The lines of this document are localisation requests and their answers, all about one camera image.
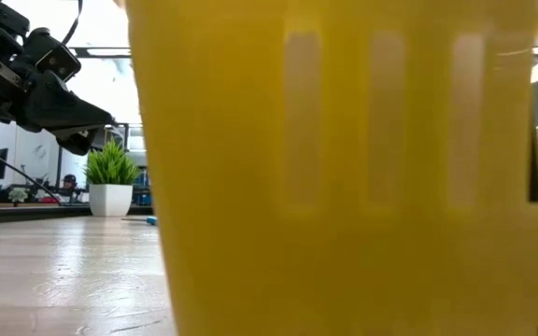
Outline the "potted green plant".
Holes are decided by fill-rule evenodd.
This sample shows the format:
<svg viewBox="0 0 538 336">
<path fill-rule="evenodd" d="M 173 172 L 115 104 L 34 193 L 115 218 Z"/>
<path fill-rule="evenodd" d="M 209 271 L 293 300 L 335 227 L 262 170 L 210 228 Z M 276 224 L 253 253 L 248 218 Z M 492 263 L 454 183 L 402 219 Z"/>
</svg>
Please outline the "potted green plant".
<svg viewBox="0 0 538 336">
<path fill-rule="evenodd" d="M 88 154 L 84 173 L 91 212 L 96 217 L 124 217 L 133 198 L 133 183 L 140 176 L 137 164 L 124 148 L 107 142 Z"/>
</svg>

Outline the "small succulent plant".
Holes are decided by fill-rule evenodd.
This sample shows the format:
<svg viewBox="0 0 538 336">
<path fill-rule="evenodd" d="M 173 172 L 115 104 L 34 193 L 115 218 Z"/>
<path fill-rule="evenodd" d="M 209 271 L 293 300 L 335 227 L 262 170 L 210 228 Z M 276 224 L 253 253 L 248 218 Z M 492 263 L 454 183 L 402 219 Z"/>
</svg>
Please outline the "small succulent plant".
<svg viewBox="0 0 538 336">
<path fill-rule="evenodd" d="M 19 203 L 24 203 L 29 198 L 26 189 L 23 188 L 11 189 L 7 196 L 15 207 L 17 207 Z"/>
</svg>

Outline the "blue storage crate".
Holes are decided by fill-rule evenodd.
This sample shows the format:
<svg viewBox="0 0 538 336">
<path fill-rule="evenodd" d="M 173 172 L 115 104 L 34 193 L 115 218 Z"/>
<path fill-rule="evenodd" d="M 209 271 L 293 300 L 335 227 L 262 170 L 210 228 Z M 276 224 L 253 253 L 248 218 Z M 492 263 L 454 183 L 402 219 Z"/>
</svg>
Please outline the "blue storage crate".
<svg viewBox="0 0 538 336">
<path fill-rule="evenodd" d="M 151 206 L 150 178 L 146 167 L 139 168 L 139 176 L 133 183 L 132 204 L 137 206 Z"/>
</svg>

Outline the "yellow plastic basket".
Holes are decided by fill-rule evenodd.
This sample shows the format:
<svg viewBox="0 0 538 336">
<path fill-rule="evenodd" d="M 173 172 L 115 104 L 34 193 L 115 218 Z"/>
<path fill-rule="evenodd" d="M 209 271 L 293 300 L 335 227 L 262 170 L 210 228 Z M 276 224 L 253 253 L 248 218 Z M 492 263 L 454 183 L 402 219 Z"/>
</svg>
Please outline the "yellow plastic basket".
<svg viewBox="0 0 538 336">
<path fill-rule="evenodd" d="M 538 336 L 538 0 L 126 0 L 176 336 Z"/>
</svg>

